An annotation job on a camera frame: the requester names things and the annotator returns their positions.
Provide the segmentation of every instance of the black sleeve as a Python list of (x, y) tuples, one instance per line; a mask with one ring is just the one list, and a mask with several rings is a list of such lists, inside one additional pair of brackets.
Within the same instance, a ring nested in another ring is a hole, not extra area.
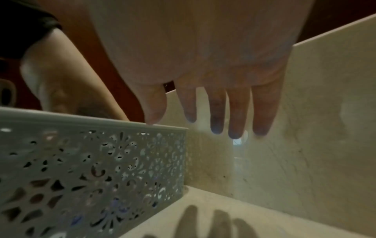
[(22, 58), (56, 27), (61, 28), (57, 19), (36, 0), (0, 0), (0, 57)]

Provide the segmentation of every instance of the skin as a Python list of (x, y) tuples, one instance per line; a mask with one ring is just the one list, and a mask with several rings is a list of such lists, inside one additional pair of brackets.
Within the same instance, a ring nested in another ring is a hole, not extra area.
[(128, 120), (99, 76), (59, 29), (29, 47), (21, 60), (21, 74), (45, 111)]
[(197, 87), (208, 94), (211, 130), (240, 138), (251, 101), (253, 131), (266, 135), (278, 110), (287, 60), (313, 0), (91, 0), (102, 43), (145, 113), (157, 123), (174, 81), (188, 121)]

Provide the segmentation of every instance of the perforated basket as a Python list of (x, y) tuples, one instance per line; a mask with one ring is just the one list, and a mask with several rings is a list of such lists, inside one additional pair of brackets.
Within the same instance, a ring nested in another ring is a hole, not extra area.
[(185, 129), (0, 109), (0, 237), (119, 237), (182, 196)]

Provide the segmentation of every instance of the gray basket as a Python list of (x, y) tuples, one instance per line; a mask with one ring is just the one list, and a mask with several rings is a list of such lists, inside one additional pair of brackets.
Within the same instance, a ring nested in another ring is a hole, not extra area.
[(185, 129), (0, 109), (0, 237), (119, 237), (182, 196)]

